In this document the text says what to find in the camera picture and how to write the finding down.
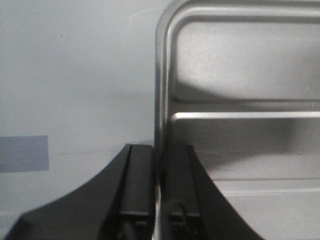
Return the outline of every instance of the metal edge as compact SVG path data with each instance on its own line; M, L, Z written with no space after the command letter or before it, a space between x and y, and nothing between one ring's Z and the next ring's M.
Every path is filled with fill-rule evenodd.
M320 19L320 1L318 0L176 0L163 12L156 30L155 45L155 160L158 163L167 139L168 123L168 86L171 60L171 40L183 22L192 17L252 17L255 21L265 22L276 18L277 22L308 22Z
M176 112L170 122L214 119L318 119L320 111Z

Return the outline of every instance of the metal tray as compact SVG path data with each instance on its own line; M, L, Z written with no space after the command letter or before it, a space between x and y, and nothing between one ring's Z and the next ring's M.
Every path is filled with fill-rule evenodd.
M193 145L265 239L320 238L320 2L175 1L156 39L155 149Z

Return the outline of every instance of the black plastic part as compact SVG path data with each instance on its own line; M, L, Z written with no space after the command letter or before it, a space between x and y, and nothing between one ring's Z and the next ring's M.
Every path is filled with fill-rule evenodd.
M186 145L175 145L168 150L160 178L161 238L203 239L203 224Z
M153 148L133 145L119 216L127 239L151 239L155 223Z
M263 239L248 226L222 195L201 165L192 146L177 144L168 152L161 187L166 188L161 190L164 195L160 220L163 240ZM183 200L182 197L186 196L188 200ZM180 207L182 216L180 228L176 226L177 220L174 221L172 216L177 206ZM196 219L189 217L188 206L199 209Z
M127 173L131 158L135 164L151 162L153 152L151 146L136 146L127 144L112 162L98 173L93 179L68 195L49 203L36 210L23 214L15 223L6 240L134 240L151 239L153 231L153 206L154 196L144 195L148 200L138 201L134 192L125 190L126 175L132 177L130 168ZM138 194L150 190L152 183L142 184L136 189ZM132 198L131 204L122 201L123 192L126 197ZM120 214L122 207L132 212L131 217L148 215L148 220L142 228L128 222ZM136 238L141 232L143 237Z
M188 152L207 239L262 240L213 183L192 146L188 146Z

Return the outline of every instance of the gray surface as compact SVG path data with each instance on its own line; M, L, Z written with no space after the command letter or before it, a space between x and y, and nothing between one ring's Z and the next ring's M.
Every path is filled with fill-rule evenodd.
M3 0L0 136L47 135L49 171L0 173L0 238L124 146L153 140L155 30L169 0Z
M48 170L48 136L0 137L0 173Z
M158 157L193 145L265 239L320 238L319 20L318 1L177 1L157 30Z

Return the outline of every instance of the blue rectangle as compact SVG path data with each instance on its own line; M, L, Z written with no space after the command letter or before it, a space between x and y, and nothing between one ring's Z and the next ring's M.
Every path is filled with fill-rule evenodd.
M48 170L48 136L0 137L0 173Z

